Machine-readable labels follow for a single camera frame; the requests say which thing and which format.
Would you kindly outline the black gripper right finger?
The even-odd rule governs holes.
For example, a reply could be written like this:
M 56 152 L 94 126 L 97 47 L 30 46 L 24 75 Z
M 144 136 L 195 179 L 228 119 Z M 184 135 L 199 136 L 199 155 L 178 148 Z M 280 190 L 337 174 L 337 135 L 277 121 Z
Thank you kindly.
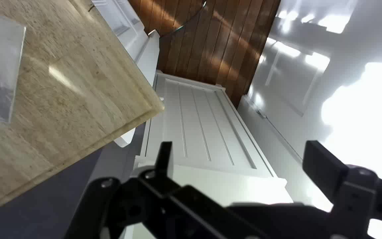
M 335 208 L 345 204 L 341 187 L 347 175 L 347 166 L 322 143 L 318 140 L 305 143 L 302 168 Z

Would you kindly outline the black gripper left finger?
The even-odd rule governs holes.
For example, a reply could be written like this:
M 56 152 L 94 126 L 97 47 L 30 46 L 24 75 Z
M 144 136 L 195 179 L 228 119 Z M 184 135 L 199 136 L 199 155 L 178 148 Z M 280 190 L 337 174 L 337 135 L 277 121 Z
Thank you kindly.
M 156 178 L 167 178 L 170 171 L 170 156 L 172 150 L 172 142 L 164 140 L 160 143 L 156 162 L 155 162 L 155 176 Z

